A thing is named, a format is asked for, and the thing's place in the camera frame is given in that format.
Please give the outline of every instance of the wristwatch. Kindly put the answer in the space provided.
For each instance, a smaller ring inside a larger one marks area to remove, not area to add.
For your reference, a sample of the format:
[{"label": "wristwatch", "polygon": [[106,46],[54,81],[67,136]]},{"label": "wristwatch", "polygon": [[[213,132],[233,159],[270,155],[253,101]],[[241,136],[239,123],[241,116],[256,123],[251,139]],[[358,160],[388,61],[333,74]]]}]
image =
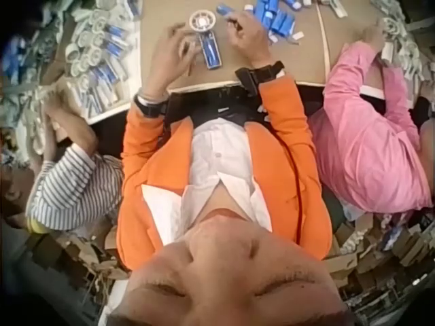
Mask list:
[{"label": "wristwatch", "polygon": [[154,103],[146,100],[139,94],[136,94],[133,100],[145,117],[158,117],[161,114],[164,115],[167,111],[168,100]]},{"label": "wristwatch", "polygon": [[236,70],[236,76],[249,93],[258,95],[258,86],[280,77],[279,74],[284,74],[283,70],[284,64],[277,61],[272,66],[268,65],[259,69],[240,68]]}]

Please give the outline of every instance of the pink shirt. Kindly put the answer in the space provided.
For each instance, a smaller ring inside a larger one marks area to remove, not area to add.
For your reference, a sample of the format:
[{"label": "pink shirt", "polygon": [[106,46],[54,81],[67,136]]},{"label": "pink shirt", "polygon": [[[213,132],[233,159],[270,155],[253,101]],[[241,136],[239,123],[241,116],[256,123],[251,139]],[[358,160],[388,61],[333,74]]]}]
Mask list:
[{"label": "pink shirt", "polygon": [[417,156],[419,135],[406,106],[403,74],[384,68],[385,116],[360,97],[375,51],[357,42],[343,51],[309,119],[320,179],[342,199],[376,213],[432,206]]}]

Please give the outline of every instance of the orange jacket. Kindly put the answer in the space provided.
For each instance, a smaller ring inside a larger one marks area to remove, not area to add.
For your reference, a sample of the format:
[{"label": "orange jacket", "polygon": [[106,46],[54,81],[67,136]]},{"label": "orange jacket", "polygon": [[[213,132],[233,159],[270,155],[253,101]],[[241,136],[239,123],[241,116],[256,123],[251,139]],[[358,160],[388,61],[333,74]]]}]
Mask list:
[{"label": "orange jacket", "polygon": [[[289,147],[298,166],[302,192],[300,245],[318,259],[329,251],[332,241],[328,211],[321,199],[315,163],[315,148],[298,89],[285,76],[260,85],[263,105],[271,124]],[[142,196],[141,185],[161,187],[183,194],[188,184],[192,120],[171,126],[171,138],[158,151],[157,138],[163,119],[143,117],[132,104],[124,135],[124,199],[118,219],[117,244],[120,257],[130,268],[138,268],[162,247],[153,217]],[[285,149],[261,124],[247,122],[254,178],[262,190],[271,216],[273,233],[294,241],[298,225],[295,175]]]}]

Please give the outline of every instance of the striped shirt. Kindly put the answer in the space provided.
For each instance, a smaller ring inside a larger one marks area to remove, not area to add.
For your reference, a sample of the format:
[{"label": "striped shirt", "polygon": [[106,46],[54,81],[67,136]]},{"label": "striped shirt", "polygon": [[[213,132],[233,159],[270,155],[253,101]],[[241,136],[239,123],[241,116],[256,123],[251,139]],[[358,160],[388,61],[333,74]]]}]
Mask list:
[{"label": "striped shirt", "polygon": [[52,230],[72,230],[104,215],[118,216],[122,180],[120,160],[98,154],[90,158],[72,144],[59,162],[43,162],[26,215]]}]

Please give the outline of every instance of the man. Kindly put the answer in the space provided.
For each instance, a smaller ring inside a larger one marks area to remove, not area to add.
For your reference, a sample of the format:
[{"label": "man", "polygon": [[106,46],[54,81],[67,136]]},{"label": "man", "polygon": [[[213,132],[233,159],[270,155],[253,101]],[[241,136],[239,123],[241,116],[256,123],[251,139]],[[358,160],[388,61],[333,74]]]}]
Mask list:
[{"label": "man", "polygon": [[360,98],[364,76],[384,43],[380,24],[367,28],[362,41],[343,51],[329,75],[324,108],[309,119],[320,179],[344,203],[363,211],[431,207],[434,120],[426,121],[418,134],[401,69],[382,70],[385,116]]},{"label": "man", "polygon": [[[246,12],[228,19],[231,44],[253,68],[271,69],[262,25]],[[348,325],[319,261],[330,248],[330,218],[289,75],[279,71],[260,84],[271,125],[289,151],[261,124],[240,126],[232,115],[197,125],[201,119],[187,117],[156,150],[164,122],[150,112],[198,52],[190,46],[180,57],[189,34],[183,25],[158,42],[128,113],[118,251],[133,273],[107,324]]]},{"label": "man", "polygon": [[[116,218],[123,180],[121,162],[96,153],[97,137],[84,119],[70,112],[59,94],[43,100],[45,148],[43,161],[28,144],[35,182],[23,221],[30,232],[72,230],[100,217]],[[73,144],[54,161],[56,135],[51,121],[63,128]]]}]

